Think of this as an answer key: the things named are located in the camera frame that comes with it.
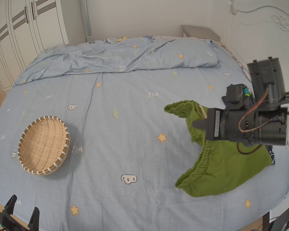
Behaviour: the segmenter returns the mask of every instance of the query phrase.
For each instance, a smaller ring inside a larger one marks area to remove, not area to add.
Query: white label
[[[219,127],[220,127],[220,111],[216,111],[214,137],[219,136]]]

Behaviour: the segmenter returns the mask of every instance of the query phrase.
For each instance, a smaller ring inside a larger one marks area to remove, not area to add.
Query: orange star
[[[251,206],[251,200],[246,200],[245,206],[246,206],[247,208],[250,208],[250,206]]]
[[[72,208],[70,208],[71,212],[72,212],[72,215],[79,215],[79,208],[75,207],[74,205],[72,206]]]
[[[160,133],[160,136],[158,137],[158,139],[161,141],[161,142],[164,142],[166,141],[166,135],[163,135]]]

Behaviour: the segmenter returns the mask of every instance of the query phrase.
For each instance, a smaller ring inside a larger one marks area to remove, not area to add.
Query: wicker basket
[[[18,158],[24,170],[34,175],[48,175],[63,164],[69,146],[70,135],[65,123],[56,116],[44,116],[23,132]]]

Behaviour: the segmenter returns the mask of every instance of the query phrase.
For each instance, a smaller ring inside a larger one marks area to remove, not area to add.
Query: headboard
[[[247,69],[254,59],[279,57],[289,91],[289,0],[234,0],[227,49]]]

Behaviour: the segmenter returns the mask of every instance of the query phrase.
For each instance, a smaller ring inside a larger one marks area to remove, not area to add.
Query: gray nightstand
[[[195,37],[220,41],[221,37],[209,28],[182,25],[184,37]]]

